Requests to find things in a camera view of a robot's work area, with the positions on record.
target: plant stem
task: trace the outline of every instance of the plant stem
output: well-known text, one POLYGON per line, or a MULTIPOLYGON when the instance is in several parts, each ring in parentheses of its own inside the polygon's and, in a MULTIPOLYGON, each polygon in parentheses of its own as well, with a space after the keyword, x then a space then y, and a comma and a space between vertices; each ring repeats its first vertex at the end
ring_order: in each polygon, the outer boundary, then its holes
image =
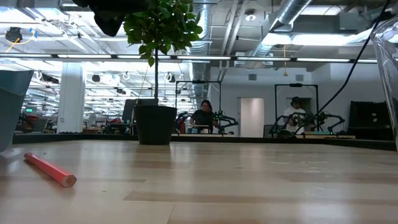
POLYGON ((155 99, 157 99, 159 91, 159 59, 158 48, 155 49, 155 99))

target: white column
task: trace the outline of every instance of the white column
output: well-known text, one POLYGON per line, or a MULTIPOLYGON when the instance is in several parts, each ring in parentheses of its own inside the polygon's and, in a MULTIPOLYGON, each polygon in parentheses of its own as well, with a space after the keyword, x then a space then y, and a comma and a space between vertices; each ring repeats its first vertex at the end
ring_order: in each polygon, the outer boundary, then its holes
POLYGON ((82 63, 63 63, 57 132, 83 131, 86 73, 82 63))

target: gray container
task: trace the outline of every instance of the gray container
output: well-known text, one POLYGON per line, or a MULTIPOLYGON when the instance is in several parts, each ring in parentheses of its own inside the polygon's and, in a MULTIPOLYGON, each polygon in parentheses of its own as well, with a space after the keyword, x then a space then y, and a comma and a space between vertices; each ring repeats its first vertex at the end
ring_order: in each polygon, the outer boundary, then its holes
POLYGON ((3 105, 0 110, 0 152, 6 150, 12 142, 33 72, 0 70, 0 102, 3 105))

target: green leaves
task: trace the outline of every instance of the green leaves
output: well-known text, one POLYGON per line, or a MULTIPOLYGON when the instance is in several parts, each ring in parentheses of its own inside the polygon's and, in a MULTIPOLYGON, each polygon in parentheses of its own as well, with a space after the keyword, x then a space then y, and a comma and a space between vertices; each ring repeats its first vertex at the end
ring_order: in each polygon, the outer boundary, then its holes
POLYGON ((145 1, 148 10, 127 15, 123 28, 130 45, 142 44, 139 54, 150 66, 155 64, 156 49, 166 55, 172 46, 174 50, 183 50, 200 40, 203 28, 198 23, 201 16, 193 13, 192 0, 145 1))

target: potted plant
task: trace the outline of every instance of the potted plant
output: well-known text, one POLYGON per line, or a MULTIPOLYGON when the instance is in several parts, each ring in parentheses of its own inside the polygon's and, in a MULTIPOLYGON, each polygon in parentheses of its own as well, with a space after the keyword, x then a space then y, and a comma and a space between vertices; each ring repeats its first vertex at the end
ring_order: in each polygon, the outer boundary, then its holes
MULTIPOLYGON (((198 26, 200 13, 193 12, 192 0, 147 0, 148 10, 132 13, 124 19, 124 31, 130 45, 141 44, 139 54, 149 66, 155 65, 155 99, 159 92, 159 51, 167 55, 186 50, 199 40, 203 29, 198 26)), ((169 144, 176 108, 137 106, 135 108, 140 144, 169 144)))

